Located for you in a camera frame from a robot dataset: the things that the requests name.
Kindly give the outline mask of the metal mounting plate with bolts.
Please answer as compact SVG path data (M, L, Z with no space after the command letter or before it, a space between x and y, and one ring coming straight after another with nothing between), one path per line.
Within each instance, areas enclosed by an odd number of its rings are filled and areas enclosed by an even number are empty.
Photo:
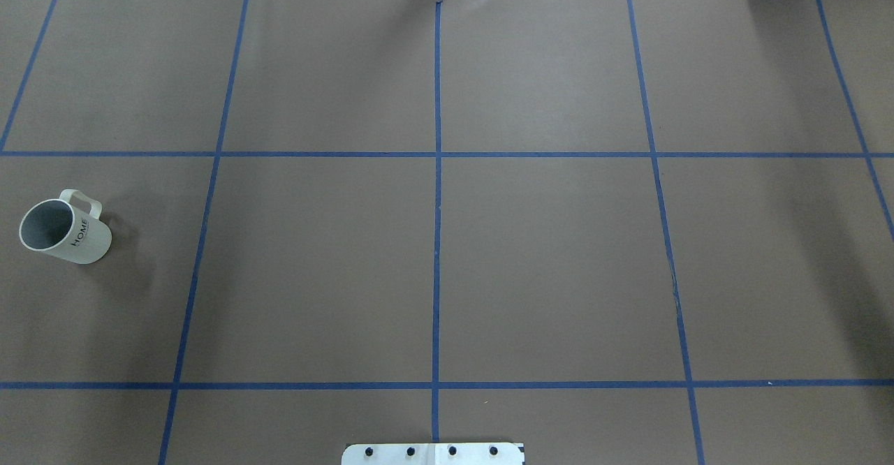
M345 448L342 464L525 464L522 443L370 443Z

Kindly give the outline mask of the white mug with HOME text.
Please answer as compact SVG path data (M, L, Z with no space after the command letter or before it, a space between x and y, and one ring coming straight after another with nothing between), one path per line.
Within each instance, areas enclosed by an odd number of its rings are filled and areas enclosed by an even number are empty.
M95 263L109 251L112 233L102 222L103 204L79 189L33 205L20 220L18 236L29 251L78 265Z

